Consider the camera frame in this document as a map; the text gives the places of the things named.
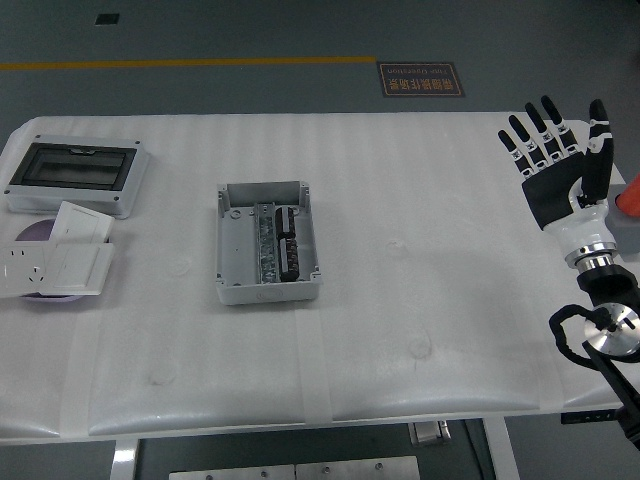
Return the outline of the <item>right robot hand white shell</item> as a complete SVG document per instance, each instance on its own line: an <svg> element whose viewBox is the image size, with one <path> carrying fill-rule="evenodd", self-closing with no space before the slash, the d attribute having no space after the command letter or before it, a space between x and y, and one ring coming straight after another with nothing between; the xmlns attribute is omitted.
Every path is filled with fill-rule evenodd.
<svg viewBox="0 0 640 480"><path fill-rule="evenodd" d="M498 138L524 178L522 190L539 228L558 242L567 262L591 253L617 248L606 226L608 192L614 159L614 140L604 104L589 106L588 144L581 147L548 96L541 104L548 125L532 103L525 110L534 132L511 114L511 130Z"/></svg>

